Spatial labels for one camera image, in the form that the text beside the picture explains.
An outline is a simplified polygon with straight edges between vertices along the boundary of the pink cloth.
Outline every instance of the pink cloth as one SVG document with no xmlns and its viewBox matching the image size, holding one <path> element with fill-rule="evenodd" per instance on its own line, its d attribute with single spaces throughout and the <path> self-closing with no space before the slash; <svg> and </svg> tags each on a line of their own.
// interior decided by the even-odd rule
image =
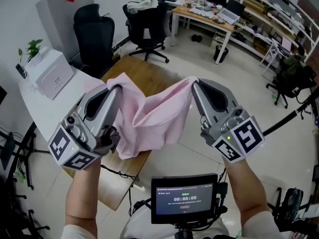
<svg viewBox="0 0 319 239">
<path fill-rule="evenodd" d="M 183 132 L 196 77 L 188 77 L 163 92 L 145 97 L 125 74 L 109 79 L 108 89 L 123 88 L 123 100 L 114 126 L 121 140 L 117 151 L 121 159 L 136 157 L 140 151 L 161 149 L 177 143 Z"/>
</svg>

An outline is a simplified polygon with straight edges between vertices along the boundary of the shoes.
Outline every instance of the shoes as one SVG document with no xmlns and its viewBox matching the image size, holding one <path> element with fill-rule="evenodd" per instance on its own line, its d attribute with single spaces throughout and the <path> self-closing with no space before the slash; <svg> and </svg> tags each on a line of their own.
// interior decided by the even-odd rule
<svg viewBox="0 0 319 239">
<path fill-rule="evenodd" d="M 192 37 L 191 37 L 191 40 L 193 42 L 201 42 L 203 39 L 203 37 L 201 35 L 197 35 L 197 34 L 194 34 Z"/>
</svg>

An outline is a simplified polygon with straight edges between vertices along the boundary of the white box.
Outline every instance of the white box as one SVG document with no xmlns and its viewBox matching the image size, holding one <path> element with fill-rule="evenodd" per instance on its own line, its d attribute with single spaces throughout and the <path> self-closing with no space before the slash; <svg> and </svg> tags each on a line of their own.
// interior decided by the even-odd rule
<svg viewBox="0 0 319 239">
<path fill-rule="evenodd" d="M 74 72 L 62 52 L 45 47 L 40 54 L 42 60 L 37 65 L 29 62 L 25 69 L 34 87 L 53 100 Z"/>
</svg>

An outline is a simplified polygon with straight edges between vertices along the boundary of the white floor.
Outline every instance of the white floor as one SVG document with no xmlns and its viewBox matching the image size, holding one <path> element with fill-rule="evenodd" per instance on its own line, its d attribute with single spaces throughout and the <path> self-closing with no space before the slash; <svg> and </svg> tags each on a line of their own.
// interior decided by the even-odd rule
<svg viewBox="0 0 319 239">
<path fill-rule="evenodd" d="M 149 62 L 155 63 L 181 76 L 194 75 L 218 81 L 227 86 L 250 115 L 254 115 L 262 130 L 266 130 L 299 105 L 296 100 L 288 99 L 286 110 L 281 104 L 273 103 L 271 90 L 265 85 L 267 80 L 261 76 L 263 69 L 259 67 L 259 59 L 251 54 L 228 45 L 229 54 L 218 66 L 214 63 L 209 49 L 211 37 L 204 36 L 201 43 L 192 42 L 189 37 L 193 30 L 180 27 L 175 47 L 166 45 L 165 51 L 159 51 L 170 59 L 168 64 L 155 55 Z M 121 54 L 135 50 L 135 45 L 128 43 Z M 304 100 L 309 91 L 300 94 Z M 160 151 L 153 151 L 140 172 L 141 182 L 132 189 L 133 202 L 150 197 L 150 181 L 152 176 L 194 175 L 203 173 L 220 174 L 224 166 L 216 151 L 205 144 L 200 137 L 200 116 L 196 106 L 191 106 L 185 130 L 178 144 L 167 145 Z M 312 171 L 317 161 L 318 150 L 316 138 L 312 130 L 313 116 L 305 114 L 305 119 L 293 119 L 284 127 L 266 137 L 266 142 L 258 149 L 248 162 L 263 182 L 269 202 L 274 202 L 277 187 L 284 189 L 297 187 L 304 191 L 303 203 L 306 203 L 312 192 Z M 45 140 L 38 133 L 37 148 L 46 148 Z M 32 154 L 31 177 L 35 187 L 31 191 L 23 184 L 17 183 L 18 194 L 26 194 L 27 200 L 22 204 L 25 208 L 34 209 L 35 218 L 41 225 L 51 227 L 44 231 L 46 239 L 58 239 L 64 226 L 65 196 L 71 178 L 58 167 L 53 158 L 46 154 Z M 228 212 L 222 216 L 232 236 L 240 230 L 240 216 L 229 189 L 225 201 Z M 129 201 L 126 197 L 119 209 L 114 212 L 99 203 L 97 223 L 99 238 L 115 239 L 129 219 Z"/>
</svg>

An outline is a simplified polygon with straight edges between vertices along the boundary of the display screen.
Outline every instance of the display screen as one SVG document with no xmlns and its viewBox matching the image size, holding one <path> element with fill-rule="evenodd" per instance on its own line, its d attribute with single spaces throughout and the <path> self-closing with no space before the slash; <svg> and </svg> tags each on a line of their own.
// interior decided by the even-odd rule
<svg viewBox="0 0 319 239">
<path fill-rule="evenodd" d="M 213 184 L 156 188 L 156 214 L 175 215 L 209 211 Z"/>
</svg>

